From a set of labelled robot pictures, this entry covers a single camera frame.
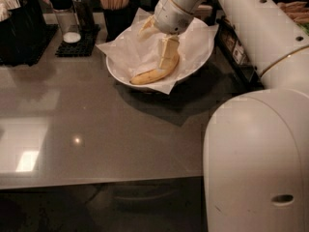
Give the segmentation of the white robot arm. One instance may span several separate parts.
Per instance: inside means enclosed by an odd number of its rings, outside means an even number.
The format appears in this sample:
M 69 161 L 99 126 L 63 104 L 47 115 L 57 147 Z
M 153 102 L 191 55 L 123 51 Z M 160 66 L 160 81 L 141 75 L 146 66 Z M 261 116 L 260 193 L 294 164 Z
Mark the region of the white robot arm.
M 181 33 L 205 0 L 159 0 Z M 309 37 L 272 0 L 218 0 L 264 86 L 211 116 L 204 139 L 208 232 L 309 232 Z

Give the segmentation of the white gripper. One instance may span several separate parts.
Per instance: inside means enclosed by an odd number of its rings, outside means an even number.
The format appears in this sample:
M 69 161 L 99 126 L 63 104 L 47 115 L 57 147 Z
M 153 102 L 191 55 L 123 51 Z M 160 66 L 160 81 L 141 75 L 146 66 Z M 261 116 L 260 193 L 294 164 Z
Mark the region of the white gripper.
M 171 34 L 160 41 L 159 67 L 162 70 L 173 70 L 179 59 L 179 37 L 193 20 L 188 14 L 177 6 L 173 0 L 159 0 L 154 9 L 154 15 L 149 16 L 138 32 L 139 39 L 148 39 L 160 32 Z

